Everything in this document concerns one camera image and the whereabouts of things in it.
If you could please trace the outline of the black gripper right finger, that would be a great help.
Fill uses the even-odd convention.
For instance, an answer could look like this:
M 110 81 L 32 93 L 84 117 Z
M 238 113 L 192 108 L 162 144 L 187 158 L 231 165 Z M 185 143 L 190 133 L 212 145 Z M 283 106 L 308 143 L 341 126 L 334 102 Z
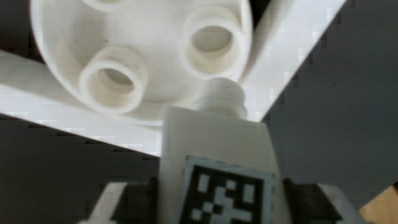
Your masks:
M 283 180 L 293 224 L 368 224 L 336 185 Z

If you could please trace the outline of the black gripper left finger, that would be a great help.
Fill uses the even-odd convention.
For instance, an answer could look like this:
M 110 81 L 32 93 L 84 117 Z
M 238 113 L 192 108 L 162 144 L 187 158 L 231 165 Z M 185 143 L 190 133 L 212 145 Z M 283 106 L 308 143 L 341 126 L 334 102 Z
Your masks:
M 78 224 L 157 224 L 158 181 L 110 182 Z

